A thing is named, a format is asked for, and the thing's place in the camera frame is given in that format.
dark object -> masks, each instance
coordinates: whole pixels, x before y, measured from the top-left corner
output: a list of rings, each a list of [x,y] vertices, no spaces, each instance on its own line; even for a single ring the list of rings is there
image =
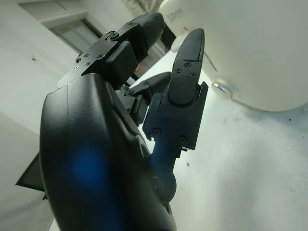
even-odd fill
[[[160,38],[160,40],[163,42],[163,44],[165,45],[165,47],[170,50],[173,41],[175,40],[175,35],[173,34],[173,32],[169,29],[169,27],[165,24],[165,28],[163,31],[163,34]]]
[[[42,177],[40,174],[40,166],[39,166],[39,154],[34,158],[25,172],[22,174],[16,185],[45,191],[43,186]]]
[[[170,99],[187,78],[175,71],[131,89],[123,85],[163,25],[161,14],[150,13],[125,24],[115,40],[109,38],[112,33],[104,35],[45,99],[40,165],[62,231],[176,230],[168,203],[176,192],[173,165],[181,150],[195,148],[207,87],[198,85],[196,74],[194,97],[190,99],[190,84],[182,92],[188,104],[182,104]],[[192,36],[204,43],[201,29]],[[189,48],[185,41],[183,46],[195,53],[203,49],[202,42]],[[201,61],[191,60],[185,68],[200,73],[195,63]],[[155,138],[152,155],[137,127],[148,105],[143,130]]]
[[[163,181],[164,188],[158,192],[163,201],[168,201],[172,171],[181,150],[195,149],[201,123],[207,85],[198,85],[204,49],[202,29],[192,31],[184,40],[173,64],[169,87],[163,94],[156,94],[151,101],[143,124],[146,137],[155,139],[151,155],[151,167]],[[192,63],[184,67],[185,61]],[[191,79],[188,73],[196,73]],[[155,136],[153,129],[160,129]]]

black screw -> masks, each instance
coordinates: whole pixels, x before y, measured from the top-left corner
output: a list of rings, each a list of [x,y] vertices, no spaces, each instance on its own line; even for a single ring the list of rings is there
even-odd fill
[[[117,32],[115,32],[115,33],[113,33],[113,34],[111,34],[111,35],[109,36],[109,38],[110,38],[111,40],[114,40],[114,39],[116,39],[117,37],[119,37],[119,34],[118,34]]]
[[[185,66],[185,67],[190,67],[191,65],[192,65],[192,63],[189,62],[189,61],[185,61],[185,62],[184,62],[184,66]]]
[[[161,132],[161,130],[160,130],[159,128],[154,128],[154,129],[153,129],[153,134],[154,134],[155,136],[159,136],[161,133],[162,133],[162,132]]]
[[[186,139],[185,136],[179,136],[178,142],[179,142],[180,144],[186,144],[186,143],[187,143],[187,139]]]
[[[133,90],[133,89],[128,89],[128,90],[126,91],[126,94],[127,94],[127,95],[131,95],[132,93],[134,93],[134,90]]]

blue light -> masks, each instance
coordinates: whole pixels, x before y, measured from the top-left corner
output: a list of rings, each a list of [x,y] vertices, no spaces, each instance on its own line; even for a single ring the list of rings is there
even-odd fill
[[[74,179],[88,189],[106,184],[107,166],[101,149],[84,145],[73,153],[72,173]]]

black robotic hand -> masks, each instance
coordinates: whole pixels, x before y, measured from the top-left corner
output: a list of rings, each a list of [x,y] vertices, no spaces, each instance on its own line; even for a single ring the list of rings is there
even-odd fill
[[[181,150],[194,149],[207,86],[204,33],[191,32],[172,74],[125,85],[163,31],[159,13],[102,36],[44,102],[40,164],[62,231],[175,231],[169,206]],[[137,125],[156,145],[150,154]]]

white wall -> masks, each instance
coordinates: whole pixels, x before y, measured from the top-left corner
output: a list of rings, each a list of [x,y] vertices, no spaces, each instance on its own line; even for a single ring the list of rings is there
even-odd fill
[[[44,193],[15,184],[39,151],[44,99],[77,54],[9,2],[0,2],[0,51],[0,230],[45,231],[53,216]]]
[[[83,3],[89,9],[87,19],[94,25],[102,24],[108,31],[118,30],[133,19],[121,0],[83,0]]]
[[[0,4],[0,31],[0,113],[38,134],[44,98],[77,53],[16,3]]]

